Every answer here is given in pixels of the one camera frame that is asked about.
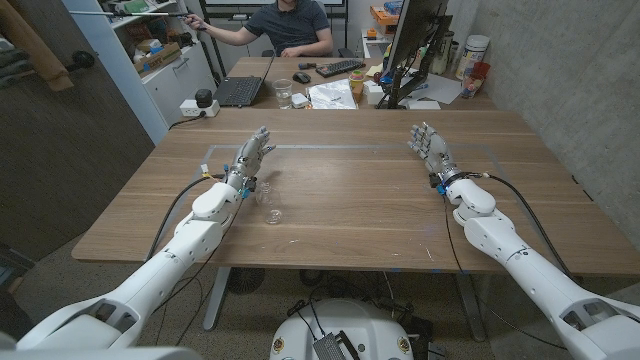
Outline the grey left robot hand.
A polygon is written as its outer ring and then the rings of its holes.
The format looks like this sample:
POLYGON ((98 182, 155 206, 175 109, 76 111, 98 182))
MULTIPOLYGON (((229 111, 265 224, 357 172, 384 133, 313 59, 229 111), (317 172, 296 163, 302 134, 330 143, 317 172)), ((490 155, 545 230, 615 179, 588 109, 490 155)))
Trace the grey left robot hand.
POLYGON ((240 146, 226 175, 227 185, 240 191, 258 173, 263 158, 276 148, 268 144, 269 139, 269 130, 262 126, 240 146))

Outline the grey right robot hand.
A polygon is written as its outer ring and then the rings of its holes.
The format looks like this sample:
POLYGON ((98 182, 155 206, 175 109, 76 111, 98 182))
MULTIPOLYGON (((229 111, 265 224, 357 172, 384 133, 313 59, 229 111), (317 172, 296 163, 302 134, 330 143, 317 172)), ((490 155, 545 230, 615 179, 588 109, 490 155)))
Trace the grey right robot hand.
POLYGON ((413 125, 410 135, 408 145, 424 161, 432 187, 446 188, 461 177, 462 171, 454 162, 445 139, 434 127, 426 123, 413 125))

